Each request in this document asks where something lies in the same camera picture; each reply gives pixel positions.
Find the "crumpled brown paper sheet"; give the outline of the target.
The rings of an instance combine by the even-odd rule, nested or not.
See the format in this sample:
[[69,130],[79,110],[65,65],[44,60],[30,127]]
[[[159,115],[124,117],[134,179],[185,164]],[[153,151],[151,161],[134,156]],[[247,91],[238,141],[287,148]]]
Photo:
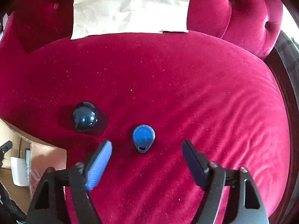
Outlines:
[[190,0],[74,0],[71,39],[116,33],[187,32]]

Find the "blue rfid key fob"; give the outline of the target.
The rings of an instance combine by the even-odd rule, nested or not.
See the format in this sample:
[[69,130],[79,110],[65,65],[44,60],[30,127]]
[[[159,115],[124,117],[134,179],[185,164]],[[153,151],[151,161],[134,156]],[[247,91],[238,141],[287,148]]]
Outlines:
[[149,125],[139,125],[132,133],[135,148],[140,153],[145,153],[155,141],[155,131]]

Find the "cardboard box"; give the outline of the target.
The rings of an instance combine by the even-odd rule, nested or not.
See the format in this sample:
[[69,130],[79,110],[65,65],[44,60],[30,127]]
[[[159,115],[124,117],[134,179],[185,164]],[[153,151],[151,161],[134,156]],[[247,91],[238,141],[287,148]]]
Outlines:
[[11,142],[1,166],[1,183],[17,206],[27,213],[38,183],[48,167],[66,168],[63,148],[31,136],[1,120],[1,145]]

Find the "grey plaid clothing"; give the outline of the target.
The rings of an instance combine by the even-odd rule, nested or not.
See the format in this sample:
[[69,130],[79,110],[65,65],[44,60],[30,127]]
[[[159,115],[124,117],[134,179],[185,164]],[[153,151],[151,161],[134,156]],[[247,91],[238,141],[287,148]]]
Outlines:
[[7,189],[1,183],[1,223],[25,223],[26,214],[10,198]]

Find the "large white charger plug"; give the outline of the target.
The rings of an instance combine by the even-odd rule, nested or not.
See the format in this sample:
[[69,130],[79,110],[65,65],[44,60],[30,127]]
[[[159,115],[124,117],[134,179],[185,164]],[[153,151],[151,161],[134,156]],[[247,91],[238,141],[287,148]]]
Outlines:
[[10,162],[14,185],[18,187],[29,187],[25,159],[11,157]]

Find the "dark wooden sofa frame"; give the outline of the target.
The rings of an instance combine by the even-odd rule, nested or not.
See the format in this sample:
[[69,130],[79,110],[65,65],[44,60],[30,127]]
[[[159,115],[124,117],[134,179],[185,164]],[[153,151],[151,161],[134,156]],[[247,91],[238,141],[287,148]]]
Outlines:
[[290,162],[283,197],[270,223],[298,223],[298,44],[281,31],[264,62],[272,71],[286,107],[290,132]]

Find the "red velvet sofa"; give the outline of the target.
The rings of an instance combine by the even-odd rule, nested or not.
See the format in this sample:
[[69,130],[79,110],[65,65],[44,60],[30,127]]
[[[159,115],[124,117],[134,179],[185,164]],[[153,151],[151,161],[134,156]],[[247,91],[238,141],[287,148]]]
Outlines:
[[[15,0],[1,41],[1,118],[84,160],[103,140],[112,157],[91,191],[104,223],[190,223],[203,198],[181,153],[190,140],[221,166],[249,169],[268,215],[286,188],[290,136],[279,86],[264,58],[280,0],[191,0],[188,33],[71,40],[73,0]],[[75,106],[98,121],[78,132]],[[156,137],[140,153],[132,133]]]

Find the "dark blue glossy ball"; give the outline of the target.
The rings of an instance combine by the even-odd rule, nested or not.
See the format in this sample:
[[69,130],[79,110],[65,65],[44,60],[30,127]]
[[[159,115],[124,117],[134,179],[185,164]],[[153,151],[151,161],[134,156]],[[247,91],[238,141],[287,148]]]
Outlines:
[[98,109],[90,102],[80,102],[73,110],[72,121],[76,131],[89,132],[98,121]]

